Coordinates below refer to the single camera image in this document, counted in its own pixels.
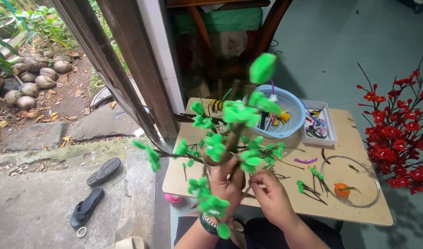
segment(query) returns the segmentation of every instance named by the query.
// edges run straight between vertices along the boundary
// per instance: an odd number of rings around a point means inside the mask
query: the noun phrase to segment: green jade bangle
[[[204,216],[202,212],[199,213],[199,221],[201,222],[202,227],[212,235],[218,235],[217,228],[218,225],[211,222],[211,220]]]

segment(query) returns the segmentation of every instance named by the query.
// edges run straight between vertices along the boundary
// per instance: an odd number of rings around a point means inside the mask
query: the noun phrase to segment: hand
[[[250,178],[250,187],[258,200],[265,217],[281,230],[296,223],[298,216],[293,211],[284,186],[270,170],[259,170]]]
[[[237,157],[233,156],[225,164],[211,167],[210,190],[212,195],[216,195],[220,199],[230,202],[225,216],[226,219],[236,209],[242,199],[241,186],[244,172],[239,168],[234,173],[231,181],[227,180],[228,174],[230,174],[237,162]]]

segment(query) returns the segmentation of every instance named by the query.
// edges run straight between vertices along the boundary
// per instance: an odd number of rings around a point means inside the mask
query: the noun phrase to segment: blue plastic basket
[[[264,96],[267,98],[269,98],[273,93],[271,85],[259,86],[254,91],[263,92]],[[274,87],[274,94],[277,97],[276,104],[279,105],[282,109],[288,110],[288,114],[290,114],[290,120],[285,124],[279,121],[278,126],[270,125],[266,131],[258,128],[258,125],[252,127],[251,129],[261,136],[286,138],[292,135],[303,125],[305,121],[305,107],[300,99],[298,99],[292,93],[287,92],[281,88]]]

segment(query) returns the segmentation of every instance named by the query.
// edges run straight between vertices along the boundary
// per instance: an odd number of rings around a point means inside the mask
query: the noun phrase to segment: black sandal
[[[104,190],[101,187],[96,187],[84,201],[75,206],[75,210],[70,218],[70,224],[74,229],[79,229],[85,225],[103,196]]]
[[[120,168],[121,160],[117,157],[110,158],[99,170],[87,178],[87,185],[96,187],[106,182]]]

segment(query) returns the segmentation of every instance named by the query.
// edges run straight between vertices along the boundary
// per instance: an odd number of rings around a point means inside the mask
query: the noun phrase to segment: tiled floor
[[[295,0],[279,25],[280,50],[275,86],[304,100],[322,101],[352,113],[361,136],[361,116],[368,85],[358,62],[378,94],[386,94],[394,77],[407,77],[423,55],[423,12],[414,14],[396,0]],[[423,195],[382,184],[394,225],[378,227],[346,222],[341,234],[346,248],[423,248]],[[177,217],[188,207],[171,207],[172,241]],[[244,217],[262,216],[260,209],[242,207]]]

